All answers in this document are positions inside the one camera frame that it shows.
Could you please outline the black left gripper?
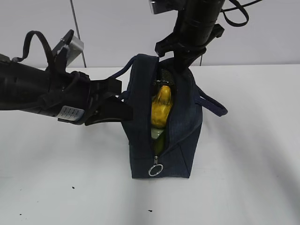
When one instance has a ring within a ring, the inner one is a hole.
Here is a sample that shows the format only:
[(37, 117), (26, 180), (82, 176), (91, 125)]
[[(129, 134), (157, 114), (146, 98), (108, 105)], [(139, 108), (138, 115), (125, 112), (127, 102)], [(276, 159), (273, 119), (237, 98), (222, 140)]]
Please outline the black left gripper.
[(133, 119), (131, 106), (118, 99), (122, 81), (107, 78), (91, 80), (85, 73), (74, 71), (63, 76), (66, 82), (42, 96), (45, 105), (41, 115), (55, 117), (74, 125), (94, 125)]

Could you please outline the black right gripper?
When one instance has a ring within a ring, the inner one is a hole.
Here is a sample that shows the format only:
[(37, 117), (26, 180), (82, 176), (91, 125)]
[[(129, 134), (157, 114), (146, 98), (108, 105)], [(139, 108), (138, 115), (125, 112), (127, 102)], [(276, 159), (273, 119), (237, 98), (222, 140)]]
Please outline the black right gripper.
[(224, 33), (216, 21), (224, 4), (223, 0), (179, 0), (173, 32), (156, 43), (159, 57), (173, 51), (174, 69), (181, 73), (206, 53), (206, 46)]

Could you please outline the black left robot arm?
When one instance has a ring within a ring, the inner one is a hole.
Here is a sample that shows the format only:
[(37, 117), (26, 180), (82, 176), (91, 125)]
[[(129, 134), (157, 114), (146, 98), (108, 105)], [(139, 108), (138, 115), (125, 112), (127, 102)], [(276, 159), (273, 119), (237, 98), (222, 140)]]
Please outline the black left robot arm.
[(122, 122), (132, 107), (118, 96), (122, 82), (114, 77), (91, 80), (80, 71), (52, 74), (0, 56), (0, 109), (57, 118), (74, 125)]

